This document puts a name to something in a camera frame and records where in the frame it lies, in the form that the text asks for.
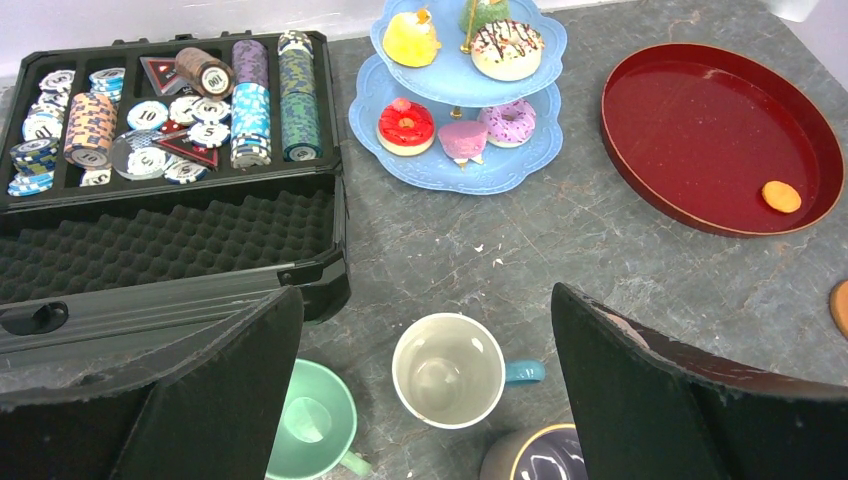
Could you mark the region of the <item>pink mousse cake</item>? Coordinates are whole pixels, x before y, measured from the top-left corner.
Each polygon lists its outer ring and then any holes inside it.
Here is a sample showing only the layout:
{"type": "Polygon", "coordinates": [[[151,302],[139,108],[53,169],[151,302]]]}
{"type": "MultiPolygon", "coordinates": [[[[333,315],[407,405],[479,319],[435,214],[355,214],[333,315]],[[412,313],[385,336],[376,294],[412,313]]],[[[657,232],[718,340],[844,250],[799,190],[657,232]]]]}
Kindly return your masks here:
{"type": "Polygon", "coordinates": [[[445,154],[460,168],[469,162],[483,164],[487,135],[488,129],[484,124],[470,120],[454,121],[437,131],[445,154]]]}

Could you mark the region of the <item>purple sprinkled donut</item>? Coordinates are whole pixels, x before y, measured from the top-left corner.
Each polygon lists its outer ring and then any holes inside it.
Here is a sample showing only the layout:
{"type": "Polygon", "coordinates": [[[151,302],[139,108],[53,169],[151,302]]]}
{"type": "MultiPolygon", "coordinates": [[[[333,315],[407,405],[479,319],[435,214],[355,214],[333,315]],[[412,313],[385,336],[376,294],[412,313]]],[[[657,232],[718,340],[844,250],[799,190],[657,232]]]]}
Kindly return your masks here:
{"type": "Polygon", "coordinates": [[[527,100],[521,98],[507,104],[482,108],[478,121],[486,127],[489,143],[501,148],[515,148],[533,136],[536,111],[527,100]]]}

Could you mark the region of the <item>red frosted donut cake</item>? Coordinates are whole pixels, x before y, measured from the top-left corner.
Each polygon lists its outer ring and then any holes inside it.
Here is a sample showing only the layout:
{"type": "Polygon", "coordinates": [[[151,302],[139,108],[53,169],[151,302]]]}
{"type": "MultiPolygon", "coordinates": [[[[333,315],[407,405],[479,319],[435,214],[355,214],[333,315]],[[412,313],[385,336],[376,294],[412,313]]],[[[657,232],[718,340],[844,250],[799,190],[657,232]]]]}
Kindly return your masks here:
{"type": "Polygon", "coordinates": [[[430,111],[407,98],[395,98],[378,119],[377,138],[389,152],[399,156],[416,156],[428,150],[436,137],[435,122],[430,111]]]}

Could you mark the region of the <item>green mousse cake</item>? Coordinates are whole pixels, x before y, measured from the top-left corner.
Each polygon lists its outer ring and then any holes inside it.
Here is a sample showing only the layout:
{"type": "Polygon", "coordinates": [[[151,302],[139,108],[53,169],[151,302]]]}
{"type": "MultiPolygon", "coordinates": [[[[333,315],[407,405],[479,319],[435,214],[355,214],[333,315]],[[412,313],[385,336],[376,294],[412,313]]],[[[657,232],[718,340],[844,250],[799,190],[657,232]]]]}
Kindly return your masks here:
{"type": "Polygon", "coordinates": [[[458,25],[463,33],[476,33],[483,25],[510,19],[509,0],[466,0],[460,10],[458,25]]]}

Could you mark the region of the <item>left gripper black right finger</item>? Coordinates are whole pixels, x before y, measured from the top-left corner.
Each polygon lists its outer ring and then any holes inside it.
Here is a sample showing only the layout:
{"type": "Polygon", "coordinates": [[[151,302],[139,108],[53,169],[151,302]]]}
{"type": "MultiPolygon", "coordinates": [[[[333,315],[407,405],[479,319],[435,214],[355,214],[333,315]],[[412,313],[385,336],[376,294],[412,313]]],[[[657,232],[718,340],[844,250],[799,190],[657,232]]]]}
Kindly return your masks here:
{"type": "Polygon", "coordinates": [[[847,390],[716,356],[558,283],[551,320],[593,479],[843,479],[847,390]]]}

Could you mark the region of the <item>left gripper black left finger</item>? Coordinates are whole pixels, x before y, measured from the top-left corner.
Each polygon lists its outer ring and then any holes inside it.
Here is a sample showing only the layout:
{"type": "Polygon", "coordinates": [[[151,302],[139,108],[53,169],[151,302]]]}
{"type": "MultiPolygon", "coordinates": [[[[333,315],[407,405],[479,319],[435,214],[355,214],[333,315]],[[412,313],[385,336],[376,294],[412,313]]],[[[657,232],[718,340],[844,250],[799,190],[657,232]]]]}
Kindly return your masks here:
{"type": "Polygon", "coordinates": [[[1,397],[5,479],[261,479],[299,348],[295,287],[89,380],[1,397]]]}

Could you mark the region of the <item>yellow mousse cake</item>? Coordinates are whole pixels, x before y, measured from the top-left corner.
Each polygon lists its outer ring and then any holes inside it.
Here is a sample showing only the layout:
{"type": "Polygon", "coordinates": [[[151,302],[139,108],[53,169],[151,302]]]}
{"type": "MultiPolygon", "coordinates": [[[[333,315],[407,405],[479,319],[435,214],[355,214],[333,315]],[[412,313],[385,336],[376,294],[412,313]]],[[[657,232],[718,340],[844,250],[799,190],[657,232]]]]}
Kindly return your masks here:
{"type": "Polygon", "coordinates": [[[430,11],[420,8],[394,15],[383,35],[382,47],[400,65],[421,68],[432,64],[441,43],[430,11]]]}

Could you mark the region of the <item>blue three-tier cake stand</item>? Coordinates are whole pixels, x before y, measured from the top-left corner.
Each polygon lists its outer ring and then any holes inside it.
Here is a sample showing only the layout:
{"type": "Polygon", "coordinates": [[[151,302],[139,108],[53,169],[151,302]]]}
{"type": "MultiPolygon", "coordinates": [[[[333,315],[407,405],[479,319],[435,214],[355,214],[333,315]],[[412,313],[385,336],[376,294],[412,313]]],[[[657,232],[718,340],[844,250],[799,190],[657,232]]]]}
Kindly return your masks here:
{"type": "Polygon", "coordinates": [[[562,24],[543,16],[534,2],[511,2],[512,18],[536,29],[545,48],[541,65],[533,75],[515,82],[500,82],[477,70],[470,56],[461,51],[465,40],[458,27],[462,8],[460,1],[386,2],[382,16],[371,28],[376,52],[359,70],[348,119],[359,142],[396,178],[430,190],[498,194],[515,188],[528,175],[547,166],[564,144],[558,122],[561,95],[556,81],[563,71],[567,33],[562,24]],[[383,35],[394,15],[422,7],[432,14],[442,47],[429,66],[402,66],[384,52],[383,35]],[[487,145],[483,162],[464,168],[456,165],[439,144],[419,155],[402,157],[385,149],[377,135],[380,114],[397,97],[427,108],[437,127],[451,123],[454,112],[459,112],[464,120],[472,120],[483,107],[524,98],[537,113],[536,129],[525,144],[515,148],[487,145]]]}

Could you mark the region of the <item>white chocolate drizzled donut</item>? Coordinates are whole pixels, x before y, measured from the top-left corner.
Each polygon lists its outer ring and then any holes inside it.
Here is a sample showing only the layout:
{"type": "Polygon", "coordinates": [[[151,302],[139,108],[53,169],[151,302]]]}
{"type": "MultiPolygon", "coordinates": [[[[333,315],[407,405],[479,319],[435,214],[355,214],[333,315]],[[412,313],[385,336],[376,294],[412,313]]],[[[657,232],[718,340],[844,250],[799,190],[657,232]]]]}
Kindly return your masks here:
{"type": "Polygon", "coordinates": [[[529,24],[511,19],[484,24],[471,42],[471,60],[484,75],[498,81],[518,81],[537,71],[545,43],[529,24]]]}

